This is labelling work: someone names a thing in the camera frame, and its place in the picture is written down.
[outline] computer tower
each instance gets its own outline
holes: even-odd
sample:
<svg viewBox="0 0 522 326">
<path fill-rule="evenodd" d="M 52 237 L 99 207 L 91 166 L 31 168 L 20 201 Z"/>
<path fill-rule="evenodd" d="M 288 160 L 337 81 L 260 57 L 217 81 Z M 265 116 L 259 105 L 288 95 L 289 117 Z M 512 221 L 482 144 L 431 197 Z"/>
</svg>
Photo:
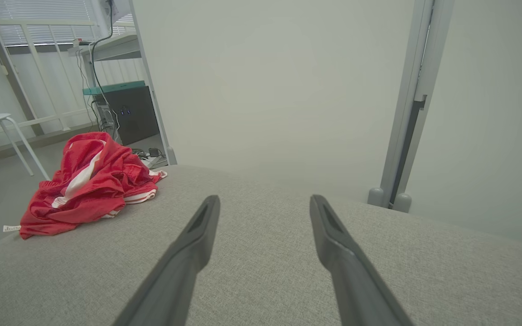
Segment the computer tower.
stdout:
<svg viewBox="0 0 522 326">
<path fill-rule="evenodd" d="M 116 127 L 120 125 L 117 133 L 122 145 L 126 146 L 158 134 L 158 124 L 148 86 L 106 91 L 104 95 L 110 111 L 104 110 L 104 114 L 101 115 L 117 115 Z M 95 99 L 100 105 L 104 104 L 101 94 L 95 95 Z M 107 128 L 106 132 L 114 134 L 112 128 Z"/>
</svg>

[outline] white railing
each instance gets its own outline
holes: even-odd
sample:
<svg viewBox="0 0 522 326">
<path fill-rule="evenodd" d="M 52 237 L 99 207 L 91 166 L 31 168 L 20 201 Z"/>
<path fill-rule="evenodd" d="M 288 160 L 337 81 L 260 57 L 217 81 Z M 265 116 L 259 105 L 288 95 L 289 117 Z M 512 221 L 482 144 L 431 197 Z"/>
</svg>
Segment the white railing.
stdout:
<svg viewBox="0 0 522 326">
<path fill-rule="evenodd" d="M 70 130 L 70 127 L 66 124 L 65 118 L 66 117 L 70 117 L 72 115 L 87 113 L 88 109 L 85 108 L 85 109 L 69 111 L 69 112 L 61 112 L 60 111 L 59 105 L 57 103 L 58 99 L 54 98 L 54 96 L 50 92 L 50 89 L 49 89 L 49 86 L 48 86 L 48 85 L 51 85 L 50 82 L 49 82 L 50 77 L 48 76 L 48 73 L 44 69 L 44 66 L 43 66 L 43 64 L 41 62 L 41 59 L 39 58 L 39 54 L 38 54 L 37 50 L 35 49 L 35 44 L 33 42 L 33 39 L 31 38 L 31 33 L 29 32 L 28 26 L 29 25 L 47 25 L 48 29 L 50 29 L 50 32 L 51 32 L 51 35 L 52 35 L 52 39 L 53 39 L 53 42 L 54 42 L 54 45 L 55 45 L 55 48 L 56 48 L 56 52 L 58 52 L 58 55 L 59 55 L 60 60 L 62 62 L 62 68 L 63 68 L 64 74 L 66 75 L 66 78 L 67 78 L 68 82 L 70 83 L 70 88 L 72 90 L 72 94 L 74 96 L 74 99 L 76 100 L 76 103 L 78 103 L 79 102 L 78 98 L 81 96 L 81 94 L 77 94 L 75 92 L 75 89 L 78 89 L 78 87 L 73 87 L 72 86 L 72 83 L 70 81 L 70 77 L 68 76 L 67 67 L 66 67 L 64 59 L 62 58 L 62 55 L 60 53 L 60 47 L 58 46 L 58 42 L 56 41 L 55 35 L 53 33 L 52 26 L 66 26 L 66 25 L 67 26 L 71 26 L 72 34 L 74 36 L 74 39 L 76 39 L 77 36 L 76 36 L 76 33 L 74 31 L 74 27 L 73 26 L 89 26 L 91 31 L 92 31 L 92 35 L 95 35 L 93 26 L 95 26 L 96 24 L 94 22 L 92 22 L 92 21 L 81 21 L 81 20 L 58 20 L 58 19 L 54 19 L 54 20 L 49 20 L 49 19 L 16 20 L 16 19 L 0 19 L 0 25 L 16 25 L 16 26 L 19 25 L 21 27 L 21 30 L 23 31 L 23 34 L 25 36 L 25 40 L 27 41 L 27 46 L 29 47 L 29 51 L 31 52 L 31 55 L 33 56 L 33 59 L 35 61 L 35 65 L 37 66 L 37 70 L 39 72 L 39 76 L 42 78 L 43 85 L 45 87 L 45 91 L 46 91 L 47 95 L 49 96 L 50 101 L 52 103 L 52 109 L 53 109 L 53 112 L 54 112 L 54 114 L 49 116 L 49 117 L 38 118 L 37 114 L 35 113 L 35 110 L 34 110 L 33 106 L 31 105 L 31 102 L 29 101 L 29 98 L 28 98 L 27 94 L 25 93 L 25 91 L 23 91 L 23 86 L 21 86 L 21 81 L 19 81 L 19 79 L 18 79 L 18 82 L 20 83 L 21 89 L 23 91 L 23 95 L 25 96 L 25 99 L 27 100 L 27 105 L 29 106 L 29 110 L 31 111 L 31 113 L 34 116 L 33 120 L 27 120 L 25 122 L 18 123 L 18 125 L 20 127 L 25 127 L 25 126 L 35 125 L 35 124 L 41 124 L 42 122 L 48 122 L 48 121 L 52 121 L 52 120 L 59 120 L 59 122 L 60 122 L 60 124 L 62 126 L 62 130 Z M 118 26 L 118 27 L 134 27 L 134 24 L 133 23 L 124 23 L 124 22 L 122 22 L 122 23 L 114 23 L 114 26 Z M 11 62 L 11 58 L 9 57 L 8 52 L 5 52 L 5 55 L 8 57 L 9 61 Z"/>
</svg>

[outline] stool leg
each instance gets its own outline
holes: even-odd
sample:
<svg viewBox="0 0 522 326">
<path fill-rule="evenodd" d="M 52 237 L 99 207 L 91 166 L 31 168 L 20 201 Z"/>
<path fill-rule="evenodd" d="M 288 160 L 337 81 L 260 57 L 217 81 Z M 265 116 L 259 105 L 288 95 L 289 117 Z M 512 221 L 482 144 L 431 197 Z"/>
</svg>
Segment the stool leg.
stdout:
<svg viewBox="0 0 522 326">
<path fill-rule="evenodd" d="M 23 166 L 25 167 L 25 169 L 27 169 L 27 173 L 29 173 L 29 175 L 34 175 L 34 172 L 31 171 L 31 169 L 29 168 L 29 165 L 27 165 L 27 162 L 23 158 L 23 155 L 21 155 L 21 151 L 19 151 L 19 148 L 17 148 L 17 145 L 11 138 L 11 135 L 9 134 L 9 130 L 7 130 L 7 128 L 5 127 L 5 124 L 2 120 L 0 120 L 0 125 L 2 128 L 4 128 L 5 135 L 8 136 L 9 142 L 11 142 L 11 145 L 13 146 L 15 153 L 17 153 L 17 156 L 19 156 L 19 158 L 21 159 L 21 162 L 23 163 Z"/>
<path fill-rule="evenodd" d="M 42 172 L 43 177 L 44 177 L 46 180 L 51 180 L 51 179 L 49 178 L 48 174 L 45 172 L 44 167 L 42 167 L 42 164 L 40 163 L 38 157 L 35 156 L 34 150 L 31 149 L 31 146 L 30 146 L 29 143 L 27 142 L 27 139 L 25 139 L 25 136 L 23 136 L 23 133 L 22 133 L 21 130 L 19 129 L 19 126 L 17 125 L 17 123 L 15 122 L 15 120 L 13 120 L 13 119 L 10 118 L 10 117 L 7 117 L 6 120 L 10 120 L 11 123 L 15 126 L 15 129 L 17 130 L 17 133 L 18 133 L 19 136 L 21 137 L 21 141 L 23 142 L 23 144 L 25 145 L 25 147 L 27 147 L 27 151 L 29 151 L 29 154 L 31 154 L 31 157 L 34 158 L 34 161 L 35 161 L 35 163 L 37 164 L 39 170 Z"/>
</svg>

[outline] white stool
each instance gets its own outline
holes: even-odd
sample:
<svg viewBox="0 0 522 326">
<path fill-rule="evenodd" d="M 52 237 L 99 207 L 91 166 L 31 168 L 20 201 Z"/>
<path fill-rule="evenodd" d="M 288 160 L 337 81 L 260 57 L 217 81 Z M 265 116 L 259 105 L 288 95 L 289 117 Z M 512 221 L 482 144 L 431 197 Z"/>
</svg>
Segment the white stool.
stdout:
<svg viewBox="0 0 522 326">
<path fill-rule="evenodd" d="M 5 135 L 8 136 L 8 139 L 11 142 L 11 145 L 13 146 L 13 149 L 15 149 L 15 152 L 17 153 L 17 155 L 21 159 L 21 162 L 23 163 L 23 165 L 27 169 L 27 172 L 29 173 L 29 175 L 32 175 L 32 176 L 34 175 L 33 171 L 31 171 L 31 169 L 29 168 L 29 165 L 27 165 L 27 162 L 23 158 L 23 155 L 21 155 L 21 152 L 19 151 L 19 148 L 17 148 L 17 145 L 15 144 L 15 142 L 13 142 L 13 139 L 11 139 L 11 135 L 9 134 L 9 130 L 7 130 L 7 128 L 5 127 L 4 120 L 10 121 L 13 124 L 13 126 L 15 126 L 15 130 L 17 130 L 17 133 L 19 134 L 21 140 L 23 141 L 23 144 L 25 145 L 25 147 L 27 147 L 27 150 L 29 151 L 29 154 L 31 154 L 31 157 L 34 158 L 35 163 L 37 164 L 37 166 L 40 169 L 40 171 L 43 173 L 43 177 L 45 177 L 46 180 L 50 180 L 48 174 L 44 170 L 44 167 L 42 167 L 42 164 L 39 162 L 39 159 L 37 158 L 37 156 L 35 156 L 34 150 L 31 149 L 31 146 L 27 142 L 27 139 L 25 139 L 25 136 L 23 136 L 23 134 L 21 133 L 21 130 L 19 129 L 19 126 L 17 125 L 17 123 L 12 118 L 9 117 L 10 115 L 11 114 L 0 113 L 0 125 L 1 125 L 2 128 L 4 128 Z"/>
</svg>

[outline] white stripe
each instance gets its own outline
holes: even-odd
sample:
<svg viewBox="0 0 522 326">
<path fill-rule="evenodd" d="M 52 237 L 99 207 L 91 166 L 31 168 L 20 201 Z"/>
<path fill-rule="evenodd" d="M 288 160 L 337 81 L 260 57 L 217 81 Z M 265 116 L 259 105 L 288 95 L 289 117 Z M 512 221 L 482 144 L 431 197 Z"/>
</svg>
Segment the white stripe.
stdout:
<svg viewBox="0 0 522 326">
<path fill-rule="evenodd" d="M 160 176 L 161 179 L 163 179 L 164 177 L 166 177 L 166 172 L 160 170 L 160 171 L 152 171 L 152 170 L 149 170 L 149 175 L 151 176 L 155 176 L 155 175 L 158 175 Z"/>
<path fill-rule="evenodd" d="M 100 142 L 102 142 L 104 147 L 106 146 L 106 142 L 104 142 L 104 140 L 100 140 Z M 54 199 L 52 202 L 52 207 L 58 208 L 65 205 L 68 200 L 70 200 L 70 198 L 72 198 L 74 194 L 78 192 L 78 190 L 80 190 L 88 181 L 90 181 L 96 162 L 100 159 L 100 154 L 102 154 L 103 150 L 104 148 L 94 155 L 87 167 L 81 170 L 80 173 L 78 173 L 78 175 L 70 181 L 70 184 L 68 184 L 66 189 L 66 194 L 64 196 L 56 197 L 56 199 Z"/>
<path fill-rule="evenodd" d="M 156 194 L 156 189 L 153 189 L 153 190 L 150 190 L 149 192 L 144 192 L 142 194 L 137 194 L 137 195 L 134 195 L 134 196 L 125 197 L 124 198 L 124 202 L 126 202 L 128 204 L 131 201 L 133 201 L 133 203 L 130 203 L 130 204 L 139 204 L 141 202 L 145 202 L 145 201 L 147 201 L 149 199 L 154 198 L 155 194 Z"/>
<path fill-rule="evenodd" d="M 113 217 L 115 217 L 116 215 L 118 215 L 118 213 L 120 213 L 120 211 L 111 211 L 110 213 L 100 217 L 101 219 L 111 219 Z"/>
</svg>

